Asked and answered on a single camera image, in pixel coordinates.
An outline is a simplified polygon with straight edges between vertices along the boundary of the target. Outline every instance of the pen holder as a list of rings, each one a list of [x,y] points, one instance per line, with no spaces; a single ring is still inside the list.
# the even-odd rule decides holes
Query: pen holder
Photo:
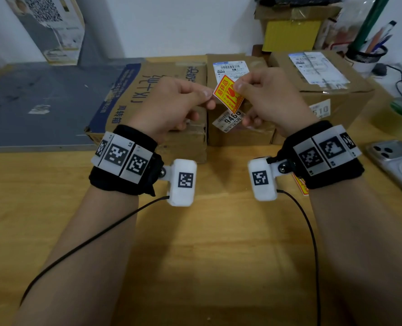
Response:
[[[380,46],[373,53],[362,53],[361,51],[349,48],[345,55],[345,60],[366,79],[370,76],[381,57],[385,56],[388,51],[384,46]]]

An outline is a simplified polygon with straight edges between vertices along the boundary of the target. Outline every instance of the sticker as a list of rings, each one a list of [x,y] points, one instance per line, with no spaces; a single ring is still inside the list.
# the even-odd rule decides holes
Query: sticker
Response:
[[[213,94],[224,103],[232,113],[236,114],[240,105],[242,105],[244,98],[242,95],[234,91],[233,84],[233,80],[228,76],[223,76]]]
[[[331,115],[331,100],[327,99],[323,102],[316,103],[310,106],[310,109],[313,113],[319,118],[322,119],[326,116]]]
[[[228,76],[231,80],[237,81],[238,78],[249,73],[244,60],[213,63],[213,69],[215,70],[216,82],[219,82],[223,76]]]
[[[29,111],[29,114],[47,114],[50,112],[50,105],[36,105]]]
[[[223,132],[229,132],[235,125],[242,121],[245,114],[242,111],[237,111],[236,114],[232,114],[229,110],[226,110],[220,115],[219,118],[213,121],[213,125]]]
[[[345,84],[350,83],[322,53],[296,53],[288,56],[311,85],[330,89],[346,89]]]
[[[293,178],[295,179],[296,184],[299,186],[299,189],[301,190],[302,194],[304,196],[308,196],[308,189],[307,186],[305,185],[305,181],[302,178],[296,177],[295,174],[292,174]]]

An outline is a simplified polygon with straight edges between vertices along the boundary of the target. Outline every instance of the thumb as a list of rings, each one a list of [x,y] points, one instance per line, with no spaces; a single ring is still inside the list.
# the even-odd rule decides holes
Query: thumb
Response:
[[[234,85],[235,91],[237,91],[239,94],[241,94],[244,98],[246,99],[251,99],[255,96],[257,93],[257,87],[254,87],[253,85],[250,85],[247,82],[241,81],[237,82]]]
[[[200,105],[208,101],[212,94],[213,92],[210,90],[195,90],[192,93],[181,94],[180,98],[190,109],[196,105]]]

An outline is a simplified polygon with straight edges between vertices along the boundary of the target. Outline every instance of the wristband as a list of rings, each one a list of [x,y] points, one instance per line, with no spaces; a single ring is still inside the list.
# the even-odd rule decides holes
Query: wristband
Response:
[[[309,189],[328,186],[362,175],[364,168],[356,159],[361,151],[342,125],[319,121],[286,138],[277,157],[268,163],[287,159],[297,177]]]
[[[91,159],[91,185],[105,191],[155,197],[153,184],[163,167],[161,156],[154,153],[156,147],[151,137],[126,125],[118,125],[113,133],[106,132]]]

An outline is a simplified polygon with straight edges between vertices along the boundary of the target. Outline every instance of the yellow box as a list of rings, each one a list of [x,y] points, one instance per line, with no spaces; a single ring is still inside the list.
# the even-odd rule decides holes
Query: yellow box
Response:
[[[335,18],[341,8],[320,5],[290,8],[257,5],[254,18],[262,23],[265,52],[299,52],[313,49],[320,25]]]
[[[297,52],[313,49],[321,21],[273,20],[266,23],[262,51]]]

